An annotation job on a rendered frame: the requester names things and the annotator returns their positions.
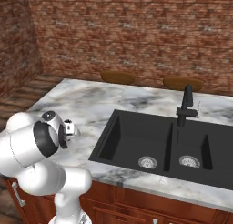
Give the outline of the brown wooden cabinet door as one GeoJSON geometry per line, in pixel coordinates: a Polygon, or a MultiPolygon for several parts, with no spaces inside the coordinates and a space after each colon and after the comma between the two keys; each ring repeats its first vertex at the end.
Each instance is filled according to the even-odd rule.
{"type": "Polygon", "coordinates": [[[48,224],[51,218],[56,214],[54,195],[33,196],[25,193],[19,188],[20,197],[26,202],[23,207],[20,207],[11,187],[13,182],[17,183],[17,180],[15,178],[4,180],[5,186],[19,211],[24,224],[48,224]]]}

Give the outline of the black sink tap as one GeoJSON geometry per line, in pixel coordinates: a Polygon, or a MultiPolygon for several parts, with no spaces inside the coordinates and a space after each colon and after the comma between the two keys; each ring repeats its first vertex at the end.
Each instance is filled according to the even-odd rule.
{"type": "Polygon", "coordinates": [[[185,126],[186,117],[197,117],[198,112],[196,109],[192,109],[193,107],[193,94],[192,94],[192,86],[186,85],[182,105],[177,108],[177,126],[183,127],[185,126]]]}

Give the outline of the black double sink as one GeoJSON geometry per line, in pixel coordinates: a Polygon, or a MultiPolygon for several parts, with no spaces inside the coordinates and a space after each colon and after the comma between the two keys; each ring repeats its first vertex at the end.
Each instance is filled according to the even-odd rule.
{"type": "Polygon", "coordinates": [[[233,190],[233,127],[192,120],[178,127],[173,117],[115,110],[89,159],[233,190]],[[140,167],[143,156],[157,167],[140,167]],[[181,156],[197,158],[200,167],[180,165],[181,156]]]}

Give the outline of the silver sink drain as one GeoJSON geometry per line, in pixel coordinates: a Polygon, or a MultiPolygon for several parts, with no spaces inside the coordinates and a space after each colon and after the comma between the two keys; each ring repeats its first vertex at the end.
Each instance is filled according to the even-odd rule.
{"type": "Polygon", "coordinates": [[[142,168],[154,169],[157,167],[157,161],[149,156],[143,156],[138,160],[138,165],[142,168]]]}
{"type": "Polygon", "coordinates": [[[179,164],[186,167],[199,168],[200,162],[192,156],[181,156],[178,160],[179,164]]]}

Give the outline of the brown wooden drawer front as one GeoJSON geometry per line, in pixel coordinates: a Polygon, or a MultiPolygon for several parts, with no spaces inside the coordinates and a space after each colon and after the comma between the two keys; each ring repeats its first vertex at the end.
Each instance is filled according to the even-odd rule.
{"type": "Polygon", "coordinates": [[[151,212],[200,221],[207,224],[220,224],[225,219],[225,216],[218,215],[218,212],[215,209],[163,198],[127,188],[115,187],[115,202],[151,212]]]}

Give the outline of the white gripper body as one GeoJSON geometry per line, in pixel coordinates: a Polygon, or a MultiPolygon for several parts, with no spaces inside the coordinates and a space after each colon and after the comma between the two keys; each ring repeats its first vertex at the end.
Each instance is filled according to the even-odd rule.
{"type": "Polygon", "coordinates": [[[76,125],[70,119],[66,119],[64,124],[66,126],[66,134],[68,136],[73,136],[76,134],[76,125]]]}

